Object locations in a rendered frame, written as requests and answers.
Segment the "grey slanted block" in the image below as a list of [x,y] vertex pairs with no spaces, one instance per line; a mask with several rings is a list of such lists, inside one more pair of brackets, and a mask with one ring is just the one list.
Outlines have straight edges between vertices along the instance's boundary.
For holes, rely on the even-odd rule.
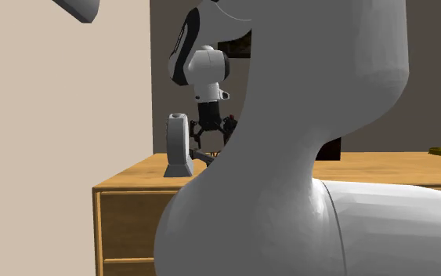
[[96,18],[100,0],[53,0],[60,8],[83,24],[90,24]]

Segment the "grey upright appliance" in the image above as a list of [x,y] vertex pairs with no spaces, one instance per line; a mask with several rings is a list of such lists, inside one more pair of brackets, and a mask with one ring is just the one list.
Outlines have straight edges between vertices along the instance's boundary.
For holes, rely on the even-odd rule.
[[193,160],[210,165],[215,158],[202,151],[190,149],[189,121],[186,114],[172,113],[166,125],[168,166],[164,177],[189,177],[193,175]]

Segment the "black box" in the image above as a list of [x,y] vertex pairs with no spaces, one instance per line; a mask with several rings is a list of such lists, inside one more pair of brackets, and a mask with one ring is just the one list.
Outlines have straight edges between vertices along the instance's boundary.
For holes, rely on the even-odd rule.
[[319,150],[317,161],[340,161],[342,152],[342,138],[339,137],[325,143]]

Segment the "wooden chest of drawers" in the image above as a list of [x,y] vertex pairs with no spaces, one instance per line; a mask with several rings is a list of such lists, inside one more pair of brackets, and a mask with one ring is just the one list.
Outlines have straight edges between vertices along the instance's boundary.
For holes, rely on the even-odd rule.
[[[154,235],[171,197],[187,177],[166,178],[164,153],[153,154],[94,186],[96,276],[156,276]],[[344,152],[317,161],[321,180],[408,184],[441,190],[441,156],[426,152]]]

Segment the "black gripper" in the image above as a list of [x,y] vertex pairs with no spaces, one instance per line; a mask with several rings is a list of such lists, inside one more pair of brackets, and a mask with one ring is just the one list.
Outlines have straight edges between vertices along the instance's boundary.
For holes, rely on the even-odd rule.
[[198,148],[201,146],[201,135],[204,130],[218,130],[222,134],[223,144],[226,145],[237,127],[238,121],[230,114],[224,118],[220,117],[219,102],[203,102],[198,103],[199,121],[190,120],[189,135],[190,138],[197,143]]

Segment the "dark wall picture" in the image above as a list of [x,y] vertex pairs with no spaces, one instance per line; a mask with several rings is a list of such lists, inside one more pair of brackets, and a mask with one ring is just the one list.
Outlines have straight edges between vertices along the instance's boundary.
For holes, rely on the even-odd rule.
[[241,38],[219,42],[218,50],[223,51],[229,58],[250,58],[251,57],[251,31]]

